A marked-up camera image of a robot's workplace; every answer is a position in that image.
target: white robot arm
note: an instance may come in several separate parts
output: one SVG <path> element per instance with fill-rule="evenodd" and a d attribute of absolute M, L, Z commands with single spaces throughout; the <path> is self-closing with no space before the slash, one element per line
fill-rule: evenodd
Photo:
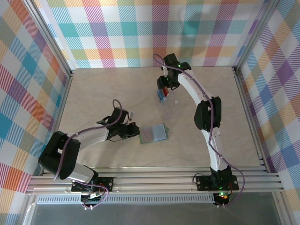
<path fill-rule="evenodd" d="M 106 125 L 107 127 L 96 129 L 96 127 L 100 127 L 100 125 Z M 61 180 L 71 179 L 91 183 L 93 180 L 98 179 L 98 174 L 87 166 L 76 162 L 79 151 L 91 144 L 110 140 L 110 138 L 117 135 L 120 136 L 121 139 L 127 139 L 140 134 L 139 127 L 135 122 L 130 122 L 129 112 L 124 109 L 121 110 L 119 107 L 114 109 L 111 116 L 107 116 L 101 121 L 98 121 L 94 127 L 95 129 L 89 128 L 85 132 L 75 135 L 75 137 L 68 142 L 60 171 L 58 171 L 61 160 L 59 150 L 64 148 L 69 136 L 72 135 L 68 136 L 68 134 L 61 131 L 55 132 L 38 159 L 39 165 L 52 174 L 56 174 L 58 171 Z"/>
<path fill-rule="evenodd" d="M 194 75 L 194 72 L 192 70 L 189 70 L 188 73 L 193 77 L 193 79 L 198 82 L 197 78 Z M 193 98 L 196 105 L 199 105 L 202 101 L 207 101 L 205 96 L 202 94 L 202 92 L 199 90 L 195 82 L 193 82 L 189 77 L 184 75 L 183 73 L 178 75 L 178 82 L 188 91 L 190 96 Z M 211 98 L 212 95 L 207 92 L 207 90 L 202 86 L 202 89 L 205 90 L 206 95 Z M 210 133 L 206 130 L 202 130 L 202 133 L 205 137 L 208 151 L 210 153 L 210 166 L 214 171 L 218 170 L 224 170 L 227 168 L 227 164 L 220 158 L 219 155 L 215 153 L 215 151 L 208 145 Z M 217 150 L 218 153 L 221 155 L 224 154 L 224 149 L 222 145 L 222 140 L 220 136 L 220 128 L 213 128 L 213 135 L 211 139 L 211 144 L 214 147 L 215 150 Z"/>
<path fill-rule="evenodd" d="M 232 186 L 233 190 L 239 189 L 236 176 L 232 175 L 230 166 L 224 160 L 220 135 L 221 99 L 213 97 L 197 80 L 189 64 L 180 63 L 175 54 L 169 54 L 161 60 L 164 61 L 161 62 L 164 76 L 160 76 L 157 80 L 158 89 L 171 88 L 173 90 L 182 85 L 197 105 L 194 122 L 205 137 L 210 154 L 211 171 L 210 177 L 196 177 L 198 190 L 224 190 L 229 186 Z"/>

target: wire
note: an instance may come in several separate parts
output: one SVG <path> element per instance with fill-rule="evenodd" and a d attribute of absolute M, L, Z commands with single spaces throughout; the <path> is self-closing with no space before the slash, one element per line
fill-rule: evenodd
<path fill-rule="evenodd" d="M 200 173 L 200 172 L 196 173 L 196 174 L 193 176 L 193 179 L 192 179 L 192 181 L 193 181 L 195 184 L 197 184 L 197 183 L 195 182 L 195 177 L 196 177 L 197 174 L 201 174 L 202 176 L 204 176 L 203 173 Z"/>
<path fill-rule="evenodd" d="M 233 194 L 233 185 L 229 182 L 229 186 L 230 186 L 230 189 L 231 189 L 231 192 L 230 192 L 230 195 Z"/>
<path fill-rule="evenodd" d="M 104 197 L 100 202 L 98 202 L 97 204 L 91 206 L 91 207 L 90 207 L 91 209 L 97 207 L 98 205 L 100 205 L 102 202 L 104 202 L 104 201 L 107 199 L 108 193 L 109 193 L 109 190 L 108 190 L 107 187 L 102 186 L 102 185 L 98 185 L 98 184 L 88 184 L 88 183 L 84 183 L 84 182 L 81 182 L 81 181 L 78 181 L 78 180 L 75 180 L 75 181 L 76 181 L 77 183 L 80 183 L 80 184 L 83 184 L 83 185 L 88 185 L 88 186 L 91 186 L 91 187 L 103 188 L 103 189 L 106 191 L 105 197 Z M 83 207 L 86 208 L 86 209 L 87 209 L 88 207 L 86 206 L 85 203 L 86 203 L 89 199 L 84 200 L 84 201 L 83 201 L 83 204 L 82 204 Z"/>
<path fill-rule="evenodd" d="M 170 68 L 170 69 L 176 69 L 180 72 L 182 72 L 183 74 L 187 75 L 192 81 L 194 81 L 194 83 L 197 85 L 197 87 L 200 89 L 200 91 L 202 92 L 202 94 L 206 97 L 206 99 L 208 100 L 209 104 L 210 104 L 210 108 L 211 108 L 211 120 L 210 120 L 210 137 L 209 137 L 209 141 L 208 141 L 208 145 L 211 147 L 211 149 L 221 158 L 224 160 L 224 162 L 226 162 L 230 167 L 232 167 L 233 169 L 235 169 L 236 171 L 238 171 L 241 175 L 242 175 L 242 178 L 243 178 L 243 184 L 242 184 L 242 187 L 241 187 L 241 190 L 240 192 L 238 193 L 238 196 L 232 200 L 232 202 L 228 203 L 227 206 L 229 205 L 232 205 L 236 200 L 238 200 L 238 198 L 240 197 L 240 195 L 242 194 L 243 190 L 244 190 L 244 187 L 245 187 L 245 176 L 243 174 L 243 172 L 238 169 L 237 167 L 231 165 L 217 150 L 215 150 L 215 148 L 212 146 L 211 144 L 211 138 L 212 138 L 212 130 L 213 130 L 213 127 L 214 127 L 214 106 L 213 106 L 213 103 L 211 101 L 211 99 L 207 96 L 206 92 L 203 90 L 203 88 L 201 87 L 201 85 L 187 72 L 185 72 L 184 70 L 182 69 L 179 69 L 179 68 L 176 68 L 176 67 L 171 67 L 171 66 L 168 66 L 168 65 L 165 65 L 164 64 L 164 59 L 158 55 L 158 54 L 153 54 L 153 59 L 155 62 L 157 62 L 159 65 L 163 66 L 163 67 L 167 67 L 167 68 Z"/>
<path fill-rule="evenodd" d="M 104 195 L 104 194 L 105 194 L 105 189 L 104 189 L 104 192 L 103 192 L 103 194 L 101 194 L 101 188 L 99 187 L 99 194 L 100 194 L 100 195 Z"/>
<path fill-rule="evenodd" d="M 64 147 L 62 148 L 62 153 L 61 153 L 61 157 L 60 157 L 60 163 L 59 163 L 59 165 L 58 165 L 56 174 L 55 174 L 55 176 L 54 176 L 54 180 L 58 177 L 58 175 L 59 175 L 59 173 L 60 173 L 60 170 L 61 170 L 61 167 L 62 167 L 62 162 L 63 162 L 63 160 L 64 160 L 64 156 L 65 156 L 65 153 L 66 153 L 67 145 L 69 144 L 69 142 L 70 142 L 70 140 L 71 140 L 72 138 L 74 138 L 74 137 L 76 137 L 76 136 L 78 136 L 78 135 L 80 135 L 80 134 L 82 134 L 82 133 L 85 133 L 85 132 L 87 132 L 87 131 L 89 131 L 89 130 L 97 130 L 97 129 L 109 127 L 109 126 L 111 126 L 111 125 L 116 124 L 116 123 L 120 120 L 120 118 L 121 118 L 121 116 L 122 116 L 122 110 L 123 110 L 122 104 L 121 104 L 121 102 L 120 102 L 119 100 L 114 99 L 114 100 L 112 101 L 112 105 L 113 105 L 114 108 L 115 108 L 114 102 L 118 102 L 118 104 L 120 105 L 120 115 L 119 115 L 119 117 L 118 117 L 114 122 L 112 122 L 112 123 L 110 123 L 110 124 L 107 124 L 107 125 L 104 125 L 104 126 L 100 126 L 100 127 L 90 127 L 90 128 L 83 129 L 83 130 L 78 131 L 77 133 L 71 135 L 71 136 L 67 139 L 67 141 L 66 141 Z"/>
<path fill-rule="evenodd" d="M 127 114 L 127 121 L 126 123 L 123 123 L 123 124 L 127 124 L 129 122 L 129 113 Z"/>
<path fill-rule="evenodd" d="M 118 141 L 120 141 L 120 140 L 122 140 L 122 138 L 120 138 L 120 139 L 118 139 L 118 140 L 115 140 L 115 141 L 113 141 L 113 140 L 111 140 L 111 139 L 108 139 L 110 142 L 118 142 Z"/>
<path fill-rule="evenodd" d="M 175 89 L 177 89 L 179 86 L 177 86 L 177 87 L 175 87 L 175 88 L 173 88 L 173 86 L 171 87 L 171 90 L 175 90 Z"/>

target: metal frame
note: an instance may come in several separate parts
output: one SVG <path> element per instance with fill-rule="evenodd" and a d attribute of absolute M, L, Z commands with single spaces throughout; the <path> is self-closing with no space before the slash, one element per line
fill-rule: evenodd
<path fill-rule="evenodd" d="M 37 201 L 36 195 L 25 195 L 23 204 L 21 207 L 21 214 L 18 218 L 18 225 L 29 225 L 34 214 Z"/>
<path fill-rule="evenodd" d="M 71 76 L 72 69 L 69 66 L 67 60 L 62 54 L 59 46 L 57 45 L 51 31 L 49 30 L 45 20 L 43 19 L 38 7 L 36 6 L 34 0 L 23 0 L 25 6 L 27 7 L 29 14 L 32 16 L 34 22 L 36 23 L 38 30 L 41 32 L 43 37 L 45 38 L 47 44 L 52 50 L 54 56 L 62 66 L 61 68 L 64 70 L 65 74 Z"/>
<path fill-rule="evenodd" d="M 110 195 L 136 194 L 198 194 L 192 178 L 196 173 L 210 174 L 209 167 L 145 167 L 93 168 L 101 177 L 114 177 Z M 245 175 L 245 192 L 280 192 L 283 186 L 277 173 L 266 173 L 261 167 L 240 167 Z M 242 182 L 241 174 L 232 172 Z M 77 195 L 71 193 L 71 180 L 53 180 L 53 175 L 31 178 L 27 194 Z"/>
<path fill-rule="evenodd" d="M 249 43 L 247 44 L 244 52 L 240 56 L 240 60 L 238 64 L 236 65 L 236 70 L 239 71 L 243 65 L 245 64 L 246 60 L 248 59 L 250 53 L 252 52 L 256 42 L 260 38 L 261 34 L 263 33 L 263 30 L 265 29 L 269 19 L 271 18 L 273 12 L 275 11 L 277 5 L 279 4 L 280 0 L 269 0 L 268 5 L 266 6 L 266 9 L 262 13 L 261 19 L 258 21 L 256 28 L 249 40 Z"/>
<path fill-rule="evenodd" d="M 282 224 L 297 224 L 285 192 L 273 192 L 273 198 Z"/>
<path fill-rule="evenodd" d="M 69 45 L 67 44 L 66 39 L 64 38 L 64 35 L 55 19 L 54 14 L 52 13 L 52 10 L 47 2 L 47 0 L 39 0 L 39 3 L 45 13 L 46 18 L 49 20 L 49 22 L 51 23 L 56 35 L 57 35 L 57 39 L 60 41 L 60 44 L 63 46 L 68 58 L 69 58 L 69 65 L 72 69 L 76 69 L 78 68 L 77 62 L 74 58 L 74 55 L 69 47 Z"/>
<path fill-rule="evenodd" d="M 239 91 L 239 94 L 240 94 L 240 99 L 242 101 L 242 105 L 243 105 L 243 108 L 244 108 L 244 111 L 245 111 L 245 114 L 246 114 L 246 118 L 247 118 L 247 122 L 248 122 L 248 125 L 249 125 L 249 128 L 250 128 L 250 132 L 251 132 L 251 135 L 252 135 L 252 138 L 253 138 L 253 141 L 254 141 L 254 145 L 255 145 L 255 148 L 256 148 L 257 155 L 258 155 L 258 157 L 262 157 L 264 162 L 267 162 L 266 155 L 263 152 L 263 147 L 262 147 L 262 144 L 260 142 L 257 130 L 255 128 L 255 123 L 254 123 L 254 120 L 253 120 L 253 117 L 252 117 L 252 114 L 251 114 L 250 106 L 247 102 L 246 93 L 244 92 L 244 90 L 242 88 L 242 82 L 240 80 L 239 74 L 237 74 L 235 71 L 233 71 L 233 73 L 234 73 L 234 79 L 235 79 L 235 82 L 236 82 L 236 85 L 237 85 L 237 88 L 238 88 L 238 91 Z M 266 167 L 266 170 L 268 172 L 271 172 L 269 165 L 267 163 L 265 163 L 264 165 Z"/>
<path fill-rule="evenodd" d="M 61 101 L 60 110 L 57 114 L 57 119 L 56 119 L 56 122 L 55 122 L 55 125 L 54 125 L 53 132 L 58 131 L 58 129 L 59 129 L 62 114 L 63 114 L 65 106 L 66 106 L 67 97 L 68 97 L 69 92 L 70 92 L 72 81 L 73 81 L 73 76 L 70 76 L 67 80 L 67 83 L 66 83 L 66 89 L 65 89 L 62 101 Z"/>

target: colorful plaid wall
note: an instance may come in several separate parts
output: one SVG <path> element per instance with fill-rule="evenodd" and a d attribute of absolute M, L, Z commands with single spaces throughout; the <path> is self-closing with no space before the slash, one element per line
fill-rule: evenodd
<path fill-rule="evenodd" d="M 281 0 L 242 68 L 263 150 L 300 224 L 300 0 Z"/>
<path fill-rule="evenodd" d="M 79 68 L 101 68 L 157 66 L 153 53 L 175 53 L 192 66 L 232 66 L 267 0 L 41 2 L 47 2 L 45 8 L 36 0 L 63 52 L 72 52 L 68 60 L 74 57 Z"/>
<path fill-rule="evenodd" d="M 67 76 L 21 0 L 0 0 L 0 224 L 16 223 Z"/>

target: vent grille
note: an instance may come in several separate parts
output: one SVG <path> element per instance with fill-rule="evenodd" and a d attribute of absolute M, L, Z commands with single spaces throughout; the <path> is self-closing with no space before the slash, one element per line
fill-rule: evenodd
<path fill-rule="evenodd" d="M 107 203 L 210 203 L 214 202 L 213 194 L 181 195 L 111 195 Z"/>
<path fill-rule="evenodd" d="M 80 195 L 40 195 L 37 204 L 72 204 L 80 203 Z"/>
<path fill-rule="evenodd" d="M 109 195 L 104 203 L 213 203 L 213 194 Z M 40 195 L 37 204 L 80 203 L 80 195 Z"/>

